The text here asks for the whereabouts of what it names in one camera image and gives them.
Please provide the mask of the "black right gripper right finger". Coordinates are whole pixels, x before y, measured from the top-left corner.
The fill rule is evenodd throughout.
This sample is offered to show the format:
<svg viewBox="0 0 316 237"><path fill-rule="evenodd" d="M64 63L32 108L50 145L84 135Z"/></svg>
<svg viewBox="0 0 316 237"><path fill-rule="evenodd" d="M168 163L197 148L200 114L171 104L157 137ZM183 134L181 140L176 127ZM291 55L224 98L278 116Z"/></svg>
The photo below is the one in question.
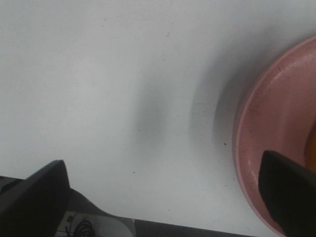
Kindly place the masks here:
<svg viewBox="0 0 316 237"><path fill-rule="evenodd" d="M316 235L316 174L275 151L264 151L260 195L287 237Z"/></svg>

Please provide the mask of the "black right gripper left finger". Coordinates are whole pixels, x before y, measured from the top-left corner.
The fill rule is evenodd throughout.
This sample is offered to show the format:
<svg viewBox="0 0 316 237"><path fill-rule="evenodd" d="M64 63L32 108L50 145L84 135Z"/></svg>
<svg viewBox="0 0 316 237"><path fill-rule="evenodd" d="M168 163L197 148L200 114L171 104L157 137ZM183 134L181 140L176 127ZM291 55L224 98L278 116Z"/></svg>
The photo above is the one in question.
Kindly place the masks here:
<svg viewBox="0 0 316 237"><path fill-rule="evenodd" d="M70 197L65 163L52 161L0 196L0 235L55 236Z"/></svg>

